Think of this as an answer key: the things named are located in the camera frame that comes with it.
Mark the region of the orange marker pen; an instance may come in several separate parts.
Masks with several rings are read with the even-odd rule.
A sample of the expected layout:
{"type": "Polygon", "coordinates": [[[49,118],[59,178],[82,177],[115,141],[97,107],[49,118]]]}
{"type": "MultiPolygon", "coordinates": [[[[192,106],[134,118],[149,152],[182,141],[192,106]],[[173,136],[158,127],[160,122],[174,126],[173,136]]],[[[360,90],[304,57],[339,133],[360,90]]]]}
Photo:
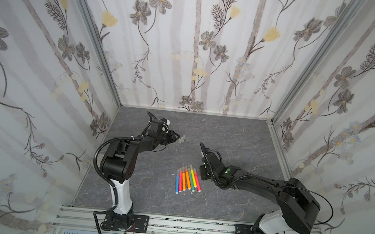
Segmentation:
{"type": "Polygon", "coordinates": [[[186,190],[186,175],[185,175],[185,171],[184,171],[184,168],[182,168],[182,191],[185,191],[186,190]]]}
{"type": "Polygon", "coordinates": [[[191,182],[190,182],[190,174],[189,174],[189,171],[188,171],[188,167],[185,166],[184,169],[185,169],[185,178],[186,178],[187,189],[191,190],[192,186],[191,186],[191,182]]]}

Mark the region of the green marker pen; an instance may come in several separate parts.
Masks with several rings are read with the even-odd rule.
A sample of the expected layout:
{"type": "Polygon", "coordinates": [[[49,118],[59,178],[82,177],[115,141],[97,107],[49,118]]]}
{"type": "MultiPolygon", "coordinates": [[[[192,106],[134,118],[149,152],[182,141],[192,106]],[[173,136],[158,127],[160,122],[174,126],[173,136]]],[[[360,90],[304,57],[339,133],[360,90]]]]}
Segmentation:
{"type": "Polygon", "coordinates": [[[189,180],[190,180],[190,188],[191,188],[191,191],[194,192],[195,191],[195,187],[194,187],[194,178],[192,176],[192,172],[191,170],[188,171],[188,176],[189,176],[189,180]]]}

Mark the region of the aluminium corner post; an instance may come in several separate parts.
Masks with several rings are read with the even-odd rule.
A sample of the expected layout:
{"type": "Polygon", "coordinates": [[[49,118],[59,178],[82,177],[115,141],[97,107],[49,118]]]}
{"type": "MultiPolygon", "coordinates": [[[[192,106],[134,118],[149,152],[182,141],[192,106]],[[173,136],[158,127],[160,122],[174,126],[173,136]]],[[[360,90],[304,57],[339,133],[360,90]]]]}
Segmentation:
{"type": "Polygon", "coordinates": [[[307,79],[319,66],[320,62],[326,57],[328,52],[332,49],[336,41],[339,40],[342,32],[348,27],[349,23],[354,19],[357,12],[360,10],[365,0],[351,0],[346,8],[342,11],[339,19],[335,22],[332,29],[328,33],[325,40],[319,46],[317,51],[314,53],[311,60],[308,62],[305,69],[302,71],[300,76],[297,78],[293,87],[290,89],[279,108],[275,112],[275,115],[270,120],[272,125],[275,125],[283,116],[285,111],[291,106],[291,103],[298,96],[302,87],[305,85],[307,79]]]}
{"type": "Polygon", "coordinates": [[[93,43],[93,47],[95,49],[95,52],[97,53],[97,58],[100,64],[100,67],[102,69],[102,72],[104,74],[104,78],[107,82],[107,86],[109,88],[109,91],[111,93],[111,97],[113,99],[113,103],[117,109],[120,109],[122,107],[122,103],[120,100],[120,97],[118,95],[115,82],[113,80],[112,74],[109,69],[109,64],[107,62],[107,59],[104,54],[104,49],[102,46],[102,41],[100,40],[99,31],[96,27],[93,15],[91,13],[91,10],[89,8],[89,5],[87,3],[87,0],[76,0],[78,3],[78,9],[82,15],[83,22],[85,25],[85,28],[87,30],[87,33],[90,37],[90,40],[93,43]]]}

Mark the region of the aluminium left corner post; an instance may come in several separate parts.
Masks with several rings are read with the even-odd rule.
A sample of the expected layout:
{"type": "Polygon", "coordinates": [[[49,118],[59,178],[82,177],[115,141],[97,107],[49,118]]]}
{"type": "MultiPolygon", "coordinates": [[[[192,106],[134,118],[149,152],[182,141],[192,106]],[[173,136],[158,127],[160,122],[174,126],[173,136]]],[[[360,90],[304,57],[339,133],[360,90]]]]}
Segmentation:
{"type": "Polygon", "coordinates": [[[93,47],[95,49],[95,52],[97,53],[97,58],[100,64],[100,67],[102,69],[102,72],[104,74],[104,78],[107,82],[107,86],[109,88],[109,91],[111,93],[111,97],[113,99],[113,103],[117,109],[120,109],[122,107],[122,103],[120,100],[120,97],[118,95],[115,82],[113,80],[112,74],[109,69],[109,64],[107,62],[107,59],[104,54],[104,49],[102,46],[102,41],[100,40],[99,31],[96,27],[93,15],[91,13],[91,10],[89,8],[89,5],[87,3],[87,0],[76,0],[78,3],[78,9],[82,15],[83,22],[85,25],[85,28],[87,30],[87,33],[90,37],[90,40],[93,43],[93,47]]]}

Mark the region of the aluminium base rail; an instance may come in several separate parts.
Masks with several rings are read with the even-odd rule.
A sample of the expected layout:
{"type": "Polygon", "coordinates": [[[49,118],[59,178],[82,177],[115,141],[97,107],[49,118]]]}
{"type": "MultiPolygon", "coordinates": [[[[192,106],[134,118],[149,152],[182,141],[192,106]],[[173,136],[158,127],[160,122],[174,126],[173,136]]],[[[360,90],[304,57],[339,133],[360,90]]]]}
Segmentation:
{"type": "MultiPolygon", "coordinates": [[[[94,222],[93,209],[62,207],[52,225],[51,234],[99,234],[94,222]]],[[[233,221],[198,219],[168,215],[149,215],[145,234],[235,234],[233,221]]],[[[131,231],[108,231],[101,234],[143,234],[131,231]]],[[[280,234],[297,234],[284,232],[280,234]]],[[[322,234],[313,230],[311,234],[322,234]]]]}

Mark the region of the pink marker pen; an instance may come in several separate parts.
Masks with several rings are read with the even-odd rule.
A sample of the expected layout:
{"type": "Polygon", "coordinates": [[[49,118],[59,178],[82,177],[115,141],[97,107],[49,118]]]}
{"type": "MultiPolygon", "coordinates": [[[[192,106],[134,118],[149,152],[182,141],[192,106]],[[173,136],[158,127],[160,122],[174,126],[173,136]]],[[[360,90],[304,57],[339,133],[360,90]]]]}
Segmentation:
{"type": "Polygon", "coordinates": [[[183,173],[182,173],[182,169],[180,168],[179,169],[179,184],[178,184],[178,193],[181,193],[183,191],[183,173]]]}

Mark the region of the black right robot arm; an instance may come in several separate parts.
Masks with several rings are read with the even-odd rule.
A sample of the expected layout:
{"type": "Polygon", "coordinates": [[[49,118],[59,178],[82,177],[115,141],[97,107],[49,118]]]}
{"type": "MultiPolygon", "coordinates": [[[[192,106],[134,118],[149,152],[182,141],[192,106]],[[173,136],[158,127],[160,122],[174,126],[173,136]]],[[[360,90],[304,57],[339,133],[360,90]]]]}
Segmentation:
{"type": "Polygon", "coordinates": [[[200,143],[203,165],[201,179],[212,180],[222,190],[241,190],[264,197],[279,206],[279,210],[258,217],[254,234],[278,234],[294,231],[310,234],[320,212],[320,204],[296,178],[268,179],[249,173],[240,167],[225,166],[221,156],[200,143]]]}

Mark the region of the translucent pen cap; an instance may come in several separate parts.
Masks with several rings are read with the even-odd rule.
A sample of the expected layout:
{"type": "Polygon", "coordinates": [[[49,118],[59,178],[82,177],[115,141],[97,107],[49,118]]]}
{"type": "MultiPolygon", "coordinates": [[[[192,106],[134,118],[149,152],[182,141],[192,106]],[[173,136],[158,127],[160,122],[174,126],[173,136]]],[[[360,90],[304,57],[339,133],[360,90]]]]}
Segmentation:
{"type": "Polygon", "coordinates": [[[185,142],[185,136],[182,136],[178,139],[178,143],[181,144],[181,143],[184,143],[185,142]]]}

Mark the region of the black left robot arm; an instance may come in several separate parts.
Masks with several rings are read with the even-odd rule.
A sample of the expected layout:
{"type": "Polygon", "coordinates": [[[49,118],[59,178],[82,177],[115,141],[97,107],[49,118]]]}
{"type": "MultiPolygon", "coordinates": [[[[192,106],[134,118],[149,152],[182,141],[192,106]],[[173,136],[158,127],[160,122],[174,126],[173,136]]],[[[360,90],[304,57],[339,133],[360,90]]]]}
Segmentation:
{"type": "Polygon", "coordinates": [[[111,187],[112,211],[126,216],[132,208],[129,180],[132,177],[138,155],[142,152],[157,152],[179,140],[181,136],[169,128],[167,120],[151,120],[143,132],[136,137],[114,137],[106,140],[94,153],[94,169],[111,187]]]}

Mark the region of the thin blue marker pen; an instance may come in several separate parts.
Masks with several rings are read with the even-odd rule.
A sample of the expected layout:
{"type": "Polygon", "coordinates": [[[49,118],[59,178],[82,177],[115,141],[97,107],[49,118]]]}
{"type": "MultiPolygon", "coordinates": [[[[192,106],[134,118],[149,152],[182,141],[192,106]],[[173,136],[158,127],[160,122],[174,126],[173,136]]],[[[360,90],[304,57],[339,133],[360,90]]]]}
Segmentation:
{"type": "Polygon", "coordinates": [[[179,173],[180,173],[180,170],[177,169],[177,171],[176,171],[176,182],[175,182],[175,194],[179,194],[179,184],[180,184],[179,173]]]}

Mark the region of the yellow marker pen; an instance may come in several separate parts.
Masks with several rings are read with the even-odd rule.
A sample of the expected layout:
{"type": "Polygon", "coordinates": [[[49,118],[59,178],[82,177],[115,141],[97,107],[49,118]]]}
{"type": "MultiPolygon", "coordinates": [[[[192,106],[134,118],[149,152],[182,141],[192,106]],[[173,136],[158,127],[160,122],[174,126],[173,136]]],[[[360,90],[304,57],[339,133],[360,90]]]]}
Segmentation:
{"type": "Polygon", "coordinates": [[[192,182],[192,187],[193,187],[193,191],[197,191],[197,180],[196,180],[196,176],[195,176],[195,172],[194,172],[194,168],[192,165],[189,166],[190,167],[190,173],[191,173],[191,182],[192,182]]]}

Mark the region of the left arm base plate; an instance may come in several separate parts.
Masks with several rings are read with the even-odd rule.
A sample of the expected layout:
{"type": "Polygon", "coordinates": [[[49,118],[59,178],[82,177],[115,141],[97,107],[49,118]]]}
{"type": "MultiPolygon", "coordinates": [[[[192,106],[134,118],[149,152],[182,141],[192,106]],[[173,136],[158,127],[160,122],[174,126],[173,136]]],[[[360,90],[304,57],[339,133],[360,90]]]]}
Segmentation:
{"type": "Polygon", "coordinates": [[[100,228],[105,231],[128,231],[134,233],[147,232],[149,225],[149,216],[144,215],[121,215],[115,212],[106,214],[104,221],[100,224],[100,228]]]}

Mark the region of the aluminium right corner post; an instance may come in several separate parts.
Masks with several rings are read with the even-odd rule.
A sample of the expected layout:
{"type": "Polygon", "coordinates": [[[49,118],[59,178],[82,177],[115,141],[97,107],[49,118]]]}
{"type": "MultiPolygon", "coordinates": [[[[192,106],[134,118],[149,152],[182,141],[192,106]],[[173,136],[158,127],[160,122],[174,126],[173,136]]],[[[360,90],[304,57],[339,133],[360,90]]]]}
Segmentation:
{"type": "Polygon", "coordinates": [[[293,87],[290,89],[279,108],[275,112],[275,115],[270,120],[272,125],[275,125],[283,116],[285,111],[291,106],[291,103],[298,96],[302,87],[305,85],[307,79],[319,66],[320,62],[326,57],[328,52],[332,49],[336,41],[339,40],[342,32],[348,27],[349,23],[354,19],[357,12],[360,10],[365,0],[351,0],[346,8],[342,11],[339,19],[335,22],[332,29],[328,33],[325,40],[319,46],[317,51],[314,53],[311,60],[308,62],[305,69],[302,71],[300,76],[297,78],[293,87]]]}

